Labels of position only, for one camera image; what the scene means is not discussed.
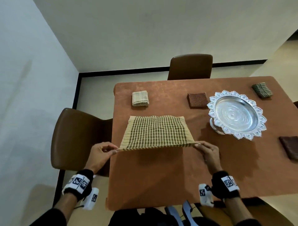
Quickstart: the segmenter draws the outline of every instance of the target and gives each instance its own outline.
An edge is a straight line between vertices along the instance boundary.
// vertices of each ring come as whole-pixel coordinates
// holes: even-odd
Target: checkered cloth
[[[149,105],[148,93],[146,90],[132,93],[132,105],[147,106]]]
[[[265,82],[254,84],[252,85],[252,88],[260,98],[267,98],[273,95],[271,90],[266,86]]]
[[[130,116],[119,149],[188,147],[194,143],[183,116]]]
[[[201,108],[208,104],[206,93],[189,93],[187,98],[190,108]]]

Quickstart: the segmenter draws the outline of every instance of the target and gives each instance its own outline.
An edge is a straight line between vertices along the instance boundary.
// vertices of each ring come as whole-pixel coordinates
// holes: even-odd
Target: folded cloth
[[[252,85],[252,88],[260,98],[267,98],[273,95],[271,90],[266,86],[265,82],[254,84]]]
[[[149,105],[148,93],[146,90],[132,93],[132,105],[147,106]]]
[[[289,159],[298,160],[298,137],[279,137]]]
[[[206,93],[189,93],[187,98],[190,108],[201,108],[208,104]]]
[[[194,143],[183,116],[130,116],[119,149],[188,147]]]

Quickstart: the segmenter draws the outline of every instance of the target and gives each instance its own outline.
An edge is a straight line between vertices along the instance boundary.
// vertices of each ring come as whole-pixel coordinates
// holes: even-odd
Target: beige folded cloth
[[[132,93],[132,105],[147,106],[149,105],[148,93],[146,90]]]
[[[130,116],[119,149],[188,147],[194,143],[183,116]]]

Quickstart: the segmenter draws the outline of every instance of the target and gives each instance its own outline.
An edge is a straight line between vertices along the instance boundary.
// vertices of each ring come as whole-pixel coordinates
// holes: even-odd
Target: red checkered cloth
[[[206,93],[189,93],[187,95],[190,108],[206,107],[209,103]]]

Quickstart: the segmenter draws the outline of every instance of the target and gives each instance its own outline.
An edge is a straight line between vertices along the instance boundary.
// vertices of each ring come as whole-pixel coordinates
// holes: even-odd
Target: ornate silver dish
[[[267,119],[262,115],[263,110],[246,95],[224,90],[216,92],[210,101],[207,104],[210,125],[219,134],[233,134],[237,139],[252,140],[254,136],[261,137],[261,131],[266,130],[264,123]]]

